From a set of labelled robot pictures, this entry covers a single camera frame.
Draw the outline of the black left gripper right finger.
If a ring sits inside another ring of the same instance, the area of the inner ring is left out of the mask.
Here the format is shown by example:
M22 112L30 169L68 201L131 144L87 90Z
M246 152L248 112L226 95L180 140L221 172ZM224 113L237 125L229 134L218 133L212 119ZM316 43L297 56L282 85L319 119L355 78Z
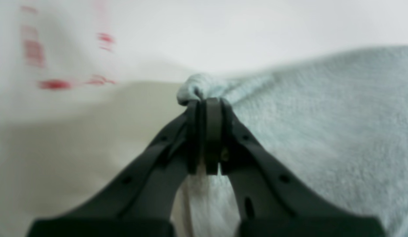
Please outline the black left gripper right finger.
M237 237L384 237L377 218L340 209L262 147L224 99L204 102L207 174L226 175L241 222Z

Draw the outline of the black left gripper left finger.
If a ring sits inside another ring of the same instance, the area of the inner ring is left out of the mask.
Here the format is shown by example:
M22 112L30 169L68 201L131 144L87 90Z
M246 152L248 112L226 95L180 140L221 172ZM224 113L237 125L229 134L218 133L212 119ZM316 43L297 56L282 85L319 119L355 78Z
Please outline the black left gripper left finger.
M175 237L176 192L200 157L202 103L192 100L108 185L56 219L36 221L30 237Z

